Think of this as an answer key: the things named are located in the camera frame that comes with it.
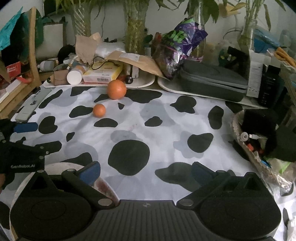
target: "white tray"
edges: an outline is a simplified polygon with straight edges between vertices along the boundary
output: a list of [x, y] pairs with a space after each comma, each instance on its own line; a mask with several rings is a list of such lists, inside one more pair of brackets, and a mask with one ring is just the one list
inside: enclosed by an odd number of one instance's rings
[[[182, 87], [180, 86], [180, 84], [177, 80], [168, 81], [164, 78], [158, 77], [157, 82], [161, 88], [163, 88], [167, 91], [173, 92], [173, 93], [183, 94], [183, 95], [194, 95], [194, 96], [200, 96], [200, 97], [212, 98], [212, 99], [219, 99], [219, 98], [215, 98], [215, 97], [185, 92], [185, 91], [183, 91]], [[255, 98], [248, 97], [248, 96], [245, 96], [241, 102], [234, 102], [234, 103], [251, 106], [254, 108], [258, 108], [258, 109], [267, 109], [267, 108], [259, 105]]]
[[[139, 78], [136, 78], [133, 80], [133, 82], [130, 85], [126, 85], [130, 89], [138, 89], [138, 88], [143, 88], [149, 85], [152, 85], [155, 80], [155, 75], [145, 72], [143, 70], [139, 69]], [[44, 88], [55, 88], [55, 87], [74, 87], [74, 86], [90, 86], [90, 87], [101, 87], [101, 86], [107, 86], [107, 84], [89, 84], [89, 85], [83, 85], [83, 84], [78, 84], [78, 85], [58, 85], [54, 86], [52, 83], [48, 83], [45, 81], [43, 83]]]

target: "small orange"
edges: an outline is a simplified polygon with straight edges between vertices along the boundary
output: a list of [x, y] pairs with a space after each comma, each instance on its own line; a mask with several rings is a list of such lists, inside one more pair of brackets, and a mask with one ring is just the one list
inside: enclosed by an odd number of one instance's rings
[[119, 100], [126, 94], [126, 85], [120, 80], [112, 80], [107, 86], [107, 94], [112, 100]]
[[93, 109], [94, 116], [103, 117], [106, 114], [106, 108], [102, 104], [97, 104]]

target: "glass vase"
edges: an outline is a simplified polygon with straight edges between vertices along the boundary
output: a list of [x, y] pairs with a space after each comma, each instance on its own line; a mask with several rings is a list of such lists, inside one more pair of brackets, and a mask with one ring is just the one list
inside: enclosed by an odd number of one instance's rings
[[91, 35], [91, 10], [91, 3], [87, 1], [71, 5], [70, 15], [75, 38], [76, 35]]
[[[205, 20], [203, 16], [203, 1], [199, 1], [198, 7], [194, 10], [194, 21], [198, 23], [198, 29], [204, 30], [205, 29]], [[196, 57], [198, 61], [203, 60], [204, 51], [205, 51], [206, 39], [204, 39], [200, 44], [192, 51], [191, 56]]]
[[149, 0], [125, 0], [123, 3], [127, 27], [125, 49], [127, 53], [144, 54], [145, 19]]
[[254, 50], [254, 30], [257, 26], [257, 20], [244, 18], [244, 29], [238, 39], [239, 46], [241, 50], [249, 54], [249, 50]]

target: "white lid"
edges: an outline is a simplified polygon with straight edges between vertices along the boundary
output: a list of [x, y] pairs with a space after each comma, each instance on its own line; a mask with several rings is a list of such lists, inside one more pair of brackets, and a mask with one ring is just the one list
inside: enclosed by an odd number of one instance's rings
[[78, 85], [82, 80], [82, 75], [77, 70], [72, 70], [67, 75], [67, 81], [70, 85]]

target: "screw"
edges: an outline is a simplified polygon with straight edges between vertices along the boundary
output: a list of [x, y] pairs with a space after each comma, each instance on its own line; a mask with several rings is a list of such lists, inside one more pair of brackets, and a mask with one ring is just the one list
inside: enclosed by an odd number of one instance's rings
[[185, 207], [190, 207], [193, 205], [193, 201], [191, 199], [181, 199], [179, 201], [179, 203], [182, 205], [182, 206], [185, 206]]
[[112, 203], [113, 201], [109, 198], [103, 198], [98, 201], [98, 204], [100, 204], [101, 206], [110, 206]]

